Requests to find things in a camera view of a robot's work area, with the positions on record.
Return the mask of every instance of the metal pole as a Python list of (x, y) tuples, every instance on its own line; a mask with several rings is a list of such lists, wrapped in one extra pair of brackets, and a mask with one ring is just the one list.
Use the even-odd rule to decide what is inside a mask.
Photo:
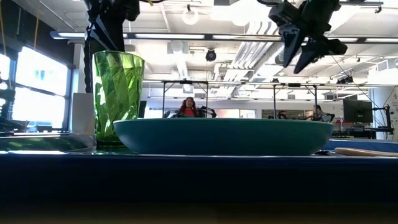
[(163, 106), (162, 106), (162, 117), (164, 114), (164, 95), (166, 93), (166, 82), (163, 82)]
[(207, 107), (207, 102), (208, 102), (208, 99), (209, 99), (209, 94), (208, 94), (208, 92), (209, 92), (209, 83), (207, 83), (206, 84), (206, 107)]
[(315, 90), (315, 117), (318, 118), (318, 96), (317, 96), (317, 86), (313, 86)]
[(275, 85), (274, 85), (274, 119), (276, 119), (276, 93), (275, 93)]

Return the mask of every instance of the teal bowl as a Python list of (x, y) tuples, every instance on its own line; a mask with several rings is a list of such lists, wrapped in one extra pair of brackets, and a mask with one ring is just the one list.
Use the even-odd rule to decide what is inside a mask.
[(309, 156), (333, 132), (329, 123), (283, 119), (135, 119), (114, 127), (140, 154), (203, 156)]

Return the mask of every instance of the ceiling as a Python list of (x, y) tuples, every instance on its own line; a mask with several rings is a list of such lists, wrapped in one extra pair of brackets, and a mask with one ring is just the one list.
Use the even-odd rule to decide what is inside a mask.
[[(38, 7), (36, 1), (14, 1), (36, 15)], [(302, 0), (295, 0), (295, 2), (300, 4)], [(398, 1), (384, 0), (382, 2), (385, 4), (378, 14), (374, 13), (377, 6), (343, 6), (340, 11), (334, 13), (330, 21), (332, 30), (328, 35), (397, 37)], [(198, 22), (195, 25), (188, 25), (182, 19), (183, 11), (188, 3), (193, 10), (198, 11)], [(124, 23), (126, 32), (259, 34), (259, 32), (263, 32), (261, 29), (266, 22), (269, 22), (267, 18), (269, 8), (259, 4), (256, 0), (240, 0), (231, 6), (214, 6), (214, 0), (168, 0), (152, 7), (148, 3), (141, 2), (140, 8), (141, 13), (136, 21)], [(39, 11), (40, 19), (58, 31), (83, 32), (88, 25), (86, 6), (83, 1), (40, 0)], [(271, 27), (265, 34), (272, 34), (274, 31), (276, 31), (275, 27)], [(174, 75), (177, 72), (178, 77), (177, 64), (180, 63), (181, 57), (167, 53), (167, 41), (127, 40), (126, 44), (134, 45), (136, 47), (135, 54), (140, 55), (146, 61), (146, 78), (168, 79), (174, 77), (173, 72)], [(271, 58), (271, 55), (275, 56), (275, 52), (272, 51), (273, 47), (277, 49), (275, 44), (248, 45), (248, 43), (241, 42), (206, 41), (191, 41), (187, 44), (190, 50), (182, 60), (187, 66), (188, 73), (193, 74), (190, 77), (192, 79), (209, 78), (208, 74), (215, 72), (215, 67), (222, 63), (230, 64), (232, 62), (232, 65), (239, 65), (236, 60), (237, 55), (240, 52), (245, 52), (247, 55), (246, 65), (251, 65), (242, 67), (247, 70), (246, 73), (227, 72), (225, 78), (239, 81), (237, 79), (249, 77), (252, 80), (248, 75), (251, 71), (252, 76), (257, 75), (263, 78), (264, 82), (269, 82), (272, 77), (276, 76), (280, 82), (326, 83), (331, 80), (335, 82), (332, 78), (339, 77), (342, 70), (346, 70), (353, 72), (354, 79), (358, 83), (364, 83), (369, 69), (378, 62), (386, 58), (398, 57), (398, 45), (350, 44), (345, 55), (334, 58), (325, 57), (295, 75), (292, 66), (284, 68), (280, 72), (266, 67), (275, 64)], [(215, 49), (217, 53), (217, 59), (214, 62), (205, 60), (209, 48)]]

